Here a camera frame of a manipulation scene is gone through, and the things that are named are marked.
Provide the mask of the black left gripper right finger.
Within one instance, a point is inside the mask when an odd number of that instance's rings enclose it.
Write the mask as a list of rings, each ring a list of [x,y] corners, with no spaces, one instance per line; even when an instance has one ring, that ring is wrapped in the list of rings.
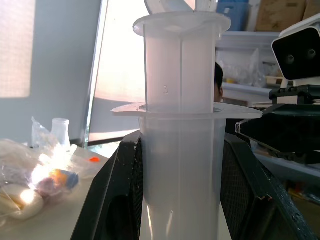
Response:
[[[229,133],[220,201],[232,240],[318,240],[278,178]]]

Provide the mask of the clear plastic bag of items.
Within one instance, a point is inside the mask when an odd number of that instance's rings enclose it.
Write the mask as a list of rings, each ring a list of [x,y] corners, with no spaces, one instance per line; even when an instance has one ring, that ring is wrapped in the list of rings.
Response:
[[[0,139],[0,219],[27,220],[79,184],[82,160],[32,118],[31,146]]]

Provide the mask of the small clear glass flask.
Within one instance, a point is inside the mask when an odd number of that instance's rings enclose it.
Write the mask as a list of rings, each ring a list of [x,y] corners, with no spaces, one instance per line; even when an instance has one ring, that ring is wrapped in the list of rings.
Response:
[[[69,138],[70,121],[65,118],[54,118],[52,120],[51,133],[57,138],[60,145],[69,151],[71,144]]]

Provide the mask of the white storage shelf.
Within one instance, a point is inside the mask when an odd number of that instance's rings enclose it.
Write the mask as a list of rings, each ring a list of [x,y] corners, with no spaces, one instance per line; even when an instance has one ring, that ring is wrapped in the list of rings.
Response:
[[[227,31],[216,44],[216,61],[224,72],[226,102],[269,103],[269,92],[282,74],[272,50],[278,32]]]

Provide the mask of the leaning translucent panel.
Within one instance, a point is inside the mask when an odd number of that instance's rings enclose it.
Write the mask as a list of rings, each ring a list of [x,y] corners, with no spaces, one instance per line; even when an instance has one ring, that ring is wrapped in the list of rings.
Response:
[[[91,71],[83,146],[139,129],[136,117],[112,109],[145,100],[144,40],[133,23],[149,13],[144,0],[102,0]]]

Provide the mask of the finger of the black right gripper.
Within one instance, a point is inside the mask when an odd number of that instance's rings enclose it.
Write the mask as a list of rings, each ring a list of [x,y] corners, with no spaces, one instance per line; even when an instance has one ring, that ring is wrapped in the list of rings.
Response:
[[[260,118],[236,123],[235,132],[257,142],[273,157],[320,164],[319,104],[275,104],[264,109]]]

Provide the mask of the large cardboard box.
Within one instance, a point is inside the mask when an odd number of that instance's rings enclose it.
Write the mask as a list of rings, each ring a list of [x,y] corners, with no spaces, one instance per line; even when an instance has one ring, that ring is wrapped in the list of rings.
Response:
[[[303,19],[306,0],[261,0],[256,32],[281,32]]]

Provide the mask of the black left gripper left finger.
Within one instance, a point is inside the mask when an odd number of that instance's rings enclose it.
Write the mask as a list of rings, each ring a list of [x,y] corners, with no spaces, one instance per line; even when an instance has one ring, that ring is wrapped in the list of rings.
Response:
[[[142,208],[143,153],[135,131],[93,179],[70,240],[140,240]]]

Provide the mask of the small cardboard box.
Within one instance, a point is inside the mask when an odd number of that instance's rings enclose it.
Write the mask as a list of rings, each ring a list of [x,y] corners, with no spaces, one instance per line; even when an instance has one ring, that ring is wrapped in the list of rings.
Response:
[[[320,0],[306,0],[303,20],[320,14]]]

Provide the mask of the person with dark hair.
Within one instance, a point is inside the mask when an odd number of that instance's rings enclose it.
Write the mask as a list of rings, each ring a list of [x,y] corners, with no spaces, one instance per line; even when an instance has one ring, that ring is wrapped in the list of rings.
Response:
[[[223,98],[223,77],[224,72],[221,66],[215,62],[215,72],[214,72],[214,101],[220,103]]]

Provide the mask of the blue plastic crate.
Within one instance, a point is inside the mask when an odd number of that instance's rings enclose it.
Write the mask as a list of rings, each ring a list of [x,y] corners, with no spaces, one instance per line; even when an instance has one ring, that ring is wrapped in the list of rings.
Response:
[[[216,12],[231,20],[229,32],[245,31],[249,10],[249,0],[217,0]]]

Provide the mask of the translucent plastic syringe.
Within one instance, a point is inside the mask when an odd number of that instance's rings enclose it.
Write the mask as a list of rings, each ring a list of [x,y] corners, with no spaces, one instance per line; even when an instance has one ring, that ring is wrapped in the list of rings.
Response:
[[[227,119],[258,110],[215,102],[216,43],[231,20],[211,0],[144,0],[145,101],[112,110],[139,120],[143,202],[139,240],[218,240]]]

